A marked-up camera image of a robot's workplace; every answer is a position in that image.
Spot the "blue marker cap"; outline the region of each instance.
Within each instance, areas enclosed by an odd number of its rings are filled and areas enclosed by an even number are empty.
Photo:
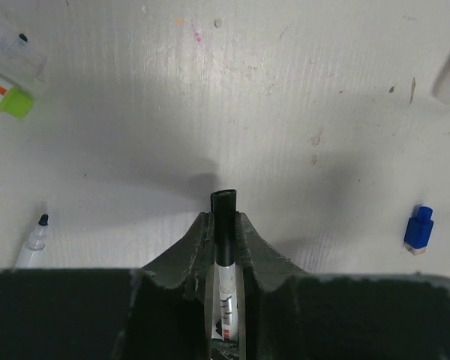
[[[431,220],[433,212],[427,206],[420,206],[417,215],[408,220],[403,243],[414,255],[423,253],[428,245],[434,227],[434,222]]]

